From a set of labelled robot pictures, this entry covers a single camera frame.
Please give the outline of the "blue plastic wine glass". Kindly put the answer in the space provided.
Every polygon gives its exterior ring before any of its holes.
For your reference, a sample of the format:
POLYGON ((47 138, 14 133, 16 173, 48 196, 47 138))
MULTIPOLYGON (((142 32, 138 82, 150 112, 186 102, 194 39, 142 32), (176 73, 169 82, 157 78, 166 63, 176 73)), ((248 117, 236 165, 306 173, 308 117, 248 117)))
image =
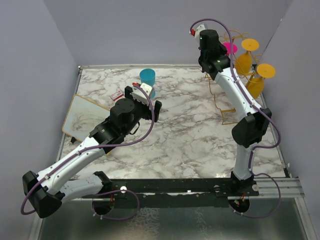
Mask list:
POLYGON ((141 83, 154 87, 156 81, 156 72, 151 68, 145 68, 139 73, 141 83))

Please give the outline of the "pink plastic wine glass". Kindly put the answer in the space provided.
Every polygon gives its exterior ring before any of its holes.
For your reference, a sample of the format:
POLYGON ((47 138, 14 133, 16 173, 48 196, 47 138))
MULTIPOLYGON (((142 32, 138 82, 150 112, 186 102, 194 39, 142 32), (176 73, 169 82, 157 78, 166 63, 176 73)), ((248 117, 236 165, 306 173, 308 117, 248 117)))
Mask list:
POLYGON ((227 50, 227 53, 226 53, 227 56, 230 55, 232 49, 233 49, 233 53, 236 53, 238 51, 238 47, 232 42, 224 42, 222 45, 227 50))

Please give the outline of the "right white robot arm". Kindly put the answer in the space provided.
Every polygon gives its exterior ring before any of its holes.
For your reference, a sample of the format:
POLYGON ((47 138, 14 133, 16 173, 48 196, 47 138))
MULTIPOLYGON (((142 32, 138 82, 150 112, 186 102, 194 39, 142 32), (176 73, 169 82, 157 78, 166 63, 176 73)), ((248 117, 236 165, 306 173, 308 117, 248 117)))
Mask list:
POLYGON ((198 63, 201 70, 224 90, 239 117, 239 122, 231 130, 237 152, 229 189, 234 195, 240 196, 254 182, 254 148, 265 135, 272 113, 269 108, 262 108, 245 89, 236 74, 232 54, 227 53, 215 30, 198 31, 195 37, 199 41, 198 63))

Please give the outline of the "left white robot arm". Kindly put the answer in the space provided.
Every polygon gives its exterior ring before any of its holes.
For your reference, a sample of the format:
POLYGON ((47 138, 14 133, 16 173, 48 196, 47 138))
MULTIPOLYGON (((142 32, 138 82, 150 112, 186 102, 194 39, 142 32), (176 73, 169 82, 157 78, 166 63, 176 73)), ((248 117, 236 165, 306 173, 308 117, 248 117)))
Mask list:
POLYGON ((21 214, 27 215, 24 210, 26 202, 30 202, 33 212, 44 219, 70 200, 86 196, 113 197, 118 193, 119 190, 102 171, 96 171, 85 179, 73 181, 71 178, 114 148, 137 144, 150 134, 148 131, 131 143, 124 142, 127 135, 135 134, 133 129, 140 126, 141 119, 150 120, 152 124, 158 121, 162 103, 158 100, 151 102, 153 92, 153 87, 144 83, 127 86, 124 98, 116 101, 109 116, 78 147, 38 173, 25 173, 22 177, 25 199, 20 208, 21 214))

